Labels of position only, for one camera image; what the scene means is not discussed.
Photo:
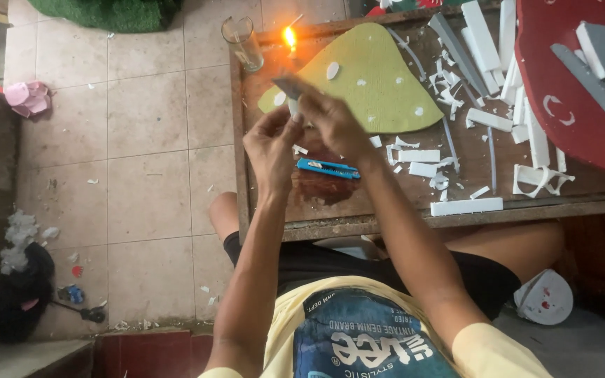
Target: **artificial grass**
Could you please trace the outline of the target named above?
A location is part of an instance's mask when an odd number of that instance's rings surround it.
[[[181,0],[29,0],[39,12],[115,33],[166,30]]]

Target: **small blue object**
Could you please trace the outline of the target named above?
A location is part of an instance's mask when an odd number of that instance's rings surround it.
[[[345,166],[344,164],[328,163],[326,161],[300,159],[296,166],[299,169],[307,169],[326,175],[333,175],[342,178],[361,178],[358,170],[353,167]]]
[[[77,305],[83,302],[83,290],[81,290],[78,286],[72,285],[65,287],[67,292],[69,293],[69,300]]]

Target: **candle flame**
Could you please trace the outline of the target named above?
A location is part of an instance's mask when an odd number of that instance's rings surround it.
[[[286,43],[288,43],[289,46],[295,47],[296,36],[295,34],[293,34],[293,30],[290,26],[287,26],[286,29],[284,29],[284,39],[286,40]]]

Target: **hand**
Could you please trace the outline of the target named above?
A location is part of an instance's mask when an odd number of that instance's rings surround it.
[[[376,149],[368,140],[368,133],[358,123],[345,101],[326,96],[313,86],[297,79],[302,95],[298,109],[321,132],[324,144],[344,156],[357,168],[365,159],[374,158]]]
[[[293,144],[303,135],[303,115],[290,116],[287,106],[265,114],[244,136],[258,183],[259,199],[269,195],[288,196],[292,188]],[[281,134],[277,131],[283,127]]]

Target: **t-shirt graphic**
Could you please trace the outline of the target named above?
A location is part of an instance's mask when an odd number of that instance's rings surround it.
[[[305,321],[293,338],[295,378],[459,377],[419,320],[382,296],[329,289],[303,306]]]

